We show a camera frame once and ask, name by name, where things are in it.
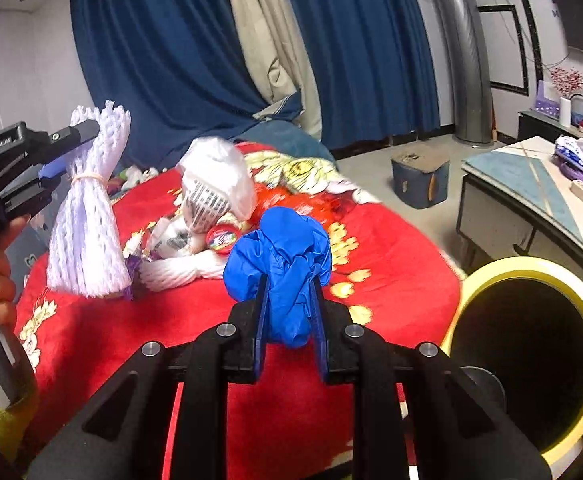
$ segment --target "tape roll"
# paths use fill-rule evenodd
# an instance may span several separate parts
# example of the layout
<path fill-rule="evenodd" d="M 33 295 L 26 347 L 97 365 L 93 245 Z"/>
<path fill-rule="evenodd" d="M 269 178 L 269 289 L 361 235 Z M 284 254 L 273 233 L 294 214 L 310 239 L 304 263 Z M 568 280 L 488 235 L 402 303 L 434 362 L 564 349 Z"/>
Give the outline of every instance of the tape roll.
<path fill-rule="evenodd" d="M 441 348 L 495 374 L 508 415 L 559 476 L 583 437 L 583 282 L 539 258 L 492 262 L 463 282 Z"/>

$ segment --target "rubber band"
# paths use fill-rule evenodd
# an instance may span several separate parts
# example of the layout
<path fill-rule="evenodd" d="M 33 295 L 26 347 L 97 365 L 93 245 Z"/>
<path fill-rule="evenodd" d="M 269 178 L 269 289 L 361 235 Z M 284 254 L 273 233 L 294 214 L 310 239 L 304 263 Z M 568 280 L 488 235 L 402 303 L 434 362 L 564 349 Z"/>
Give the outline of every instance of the rubber band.
<path fill-rule="evenodd" d="M 93 178 L 94 180 L 99 181 L 103 186 L 107 185 L 107 182 L 105 182 L 105 179 L 101 175 L 99 175 L 97 173 L 89 173 L 89 172 L 78 173 L 78 174 L 74 175 L 72 178 L 72 184 L 74 184 L 74 182 L 78 182 L 79 180 L 81 180 L 83 178 Z"/>

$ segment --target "purple wrapper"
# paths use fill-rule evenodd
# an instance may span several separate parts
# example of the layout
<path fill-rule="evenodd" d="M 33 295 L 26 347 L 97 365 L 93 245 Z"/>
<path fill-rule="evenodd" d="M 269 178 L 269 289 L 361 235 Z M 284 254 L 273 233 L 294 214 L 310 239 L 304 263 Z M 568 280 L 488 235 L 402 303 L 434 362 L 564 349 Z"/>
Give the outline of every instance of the purple wrapper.
<path fill-rule="evenodd" d="M 123 298 L 126 300 L 133 300 L 134 294 L 132 292 L 132 287 L 134 286 L 134 276 L 136 275 L 136 270 L 140 266 L 142 262 L 142 258 L 140 256 L 134 256 L 131 254 L 125 259 L 125 265 L 127 265 L 127 272 L 130 274 L 130 278 L 132 279 L 132 285 L 128 286 L 123 290 Z"/>

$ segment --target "yellow tape roll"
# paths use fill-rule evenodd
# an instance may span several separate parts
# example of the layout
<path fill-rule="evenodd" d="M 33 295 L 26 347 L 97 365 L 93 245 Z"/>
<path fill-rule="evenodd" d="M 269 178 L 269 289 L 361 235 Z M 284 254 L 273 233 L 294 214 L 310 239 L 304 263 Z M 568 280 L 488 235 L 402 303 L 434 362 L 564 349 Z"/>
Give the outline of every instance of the yellow tape roll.
<path fill-rule="evenodd" d="M 454 358 L 452 341 L 459 320 L 472 301 L 497 283 L 518 279 L 534 280 L 551 286 L 571 302 L 583 320 L 583 282 L 569 270 L 555 263 L 527 256 L 497 260 L 478 269 L 463 282 L 459 308 L 441 345 L 450 357 Z M 571 450 L 582 436 L 583 406 L 564 436 L 543 451 L 543 457 L 551 466 Z"/>

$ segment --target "gray floor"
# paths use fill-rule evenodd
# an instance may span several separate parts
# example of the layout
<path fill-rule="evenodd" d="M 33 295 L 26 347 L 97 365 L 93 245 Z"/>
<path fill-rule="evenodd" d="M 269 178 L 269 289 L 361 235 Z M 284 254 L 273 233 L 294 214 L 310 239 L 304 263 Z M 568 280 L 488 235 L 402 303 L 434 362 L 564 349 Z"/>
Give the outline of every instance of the gray floor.
<path fill-rule="evenodd" d="M 472 155 L 487 152 L 502 146 L 474 148 L 471 144 L 459 142 L 453 136 L 435 137 L 426 140 L 431 146 L 443 149 L 449 155 L 449 195 L 447 200 L 427 209 L 414 209 L 402 202 L 392 189 L 391 152 L 385 148 L 376 152 L 363 153 L 338 161 L 340 172 L 376 195 L 392 211 L 415 225 L 439 248 L 454 258 L 460 256 L 461 241 L 456 234 L 456 218 L 460 204 L 462 183 L 462 161 Z"/>

